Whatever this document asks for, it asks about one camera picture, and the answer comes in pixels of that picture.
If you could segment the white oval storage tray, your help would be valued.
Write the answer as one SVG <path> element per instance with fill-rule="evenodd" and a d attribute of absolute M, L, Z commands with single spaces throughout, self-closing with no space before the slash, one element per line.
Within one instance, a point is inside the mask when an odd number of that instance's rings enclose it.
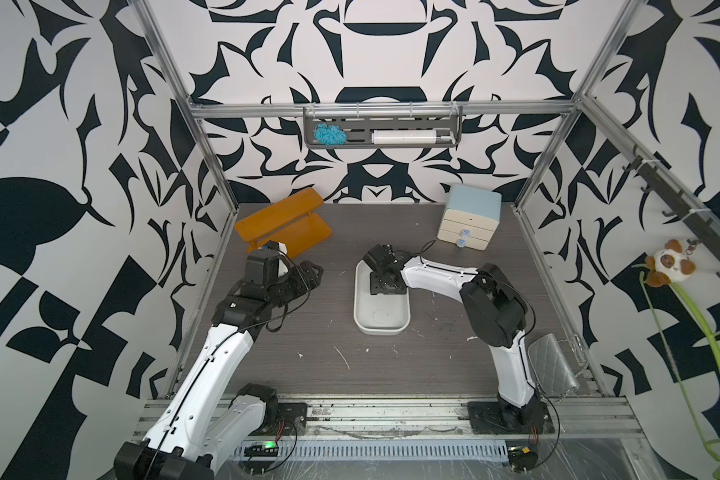
<path fill-rule="evenodd" d="M 398 335 L 410 323 L 410 296 L 408 293 L 372 294 L 371 273 L 371 268 L 364 261 L 357 263 L 354 274 L 354 322 L 366 335 Z"/>

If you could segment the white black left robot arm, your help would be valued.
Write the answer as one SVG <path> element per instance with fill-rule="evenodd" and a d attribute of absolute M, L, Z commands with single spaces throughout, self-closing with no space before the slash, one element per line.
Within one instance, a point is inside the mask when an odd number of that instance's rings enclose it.
<path fill-rule="evenodd" d="M 320 286 L 323 272 L 313 262 L 293 262 L 278 242 L 249 253 L 178 392 L 141 441 L 122 445 L 114 477 L 213 479 L 246 437 L 278 428 L 277 393 L 264 385 L 245 385 L 224 414 L 213 414 L 274 311 L 287 316 L 292 302 Z"/>

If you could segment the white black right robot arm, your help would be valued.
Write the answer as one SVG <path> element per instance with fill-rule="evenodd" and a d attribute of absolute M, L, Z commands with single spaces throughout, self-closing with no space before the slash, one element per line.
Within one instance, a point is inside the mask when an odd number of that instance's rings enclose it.
<path fill-rule="evenodd" d="M 464 307 L 474 336 L 490 348 L 498 381 L 494 401 L 467 403 L 473 433 L 544 432 L 549 410 L 532 379 L 526 348 L 526 317 L 535 311 L 497 265 L 462 268 L 382 244 L 371 248 L 363 263 L 370 268 L 365 283 L 372 298 L 421 289 Z"/>

